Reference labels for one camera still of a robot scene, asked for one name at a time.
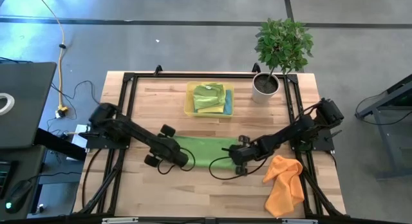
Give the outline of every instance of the blue cloth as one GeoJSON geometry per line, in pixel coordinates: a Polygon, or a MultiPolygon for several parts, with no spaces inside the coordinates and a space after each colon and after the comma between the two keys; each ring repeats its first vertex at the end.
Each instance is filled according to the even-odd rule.
{"type": "Polygon", "coordinates": [[[232,114],[232,91],[229,89],[226,90],[225,108],[223,108],[223,114],[232,114]]]}

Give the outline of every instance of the yellow plastic bin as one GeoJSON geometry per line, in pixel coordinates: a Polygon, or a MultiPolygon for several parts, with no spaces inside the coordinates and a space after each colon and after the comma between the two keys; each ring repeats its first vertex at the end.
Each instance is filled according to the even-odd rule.
{"type": "Polygon", "coordinates": [[[233,116],[233,105],[234,105],[234,86],[229,83],[218,82],[225,86],[226,90],[230,90],[232,92],[232,114],[224,115],[218,113],[195,113],[194,112],[194,102],[193,102],[193,91],[196,86],[210,84],[210,83],[217,83],[217,82],[188,82],[186,87],[186,101],[184,111],[187,116],[190,117],[209,117],[209,118],[230,118],[233,116]]]}

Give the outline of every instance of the computer mouse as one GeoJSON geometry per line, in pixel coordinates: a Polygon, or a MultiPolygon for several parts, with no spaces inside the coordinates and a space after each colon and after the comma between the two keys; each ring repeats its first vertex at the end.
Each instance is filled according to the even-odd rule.
{"type": "Polygon", "coordinates": [[[6,197],[6,212],[9,214],[19,212],[21,207],[23,207],[24,203],[26,202],[27,195],[32,187],[33,184],[30,180],[22,180],[17,182],[17,184],[12,187],[10,193],[6,197]]]}

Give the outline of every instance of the orange cloth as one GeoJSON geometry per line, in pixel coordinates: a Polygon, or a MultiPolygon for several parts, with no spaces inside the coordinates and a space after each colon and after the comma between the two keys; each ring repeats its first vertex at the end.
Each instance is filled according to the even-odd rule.
{"type": "Polygon", "coordinates": [[[299,175],[302,165],[295,159],[275,156],[269,165],[263,183],[275,180],[265,208],[273,216],[279,217],[294,211],[294,205],[304,200],[299,175]]]}

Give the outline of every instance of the green leaves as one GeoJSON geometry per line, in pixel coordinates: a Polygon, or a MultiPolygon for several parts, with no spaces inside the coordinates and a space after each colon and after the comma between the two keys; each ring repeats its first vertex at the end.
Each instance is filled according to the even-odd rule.
{"type": "Polygon", "coordinates": [[[255,50],[259,53],[259,61],[265,63],[269,69],[280,67],[283,73],[292,70],[299,71],[308,64],[303,57],[311,53],[312,35],[306,33],[308,29],[302,23],[285,21],[272,21],[262,23],[260,32],[256,35],[257,46],[255,50]]]}

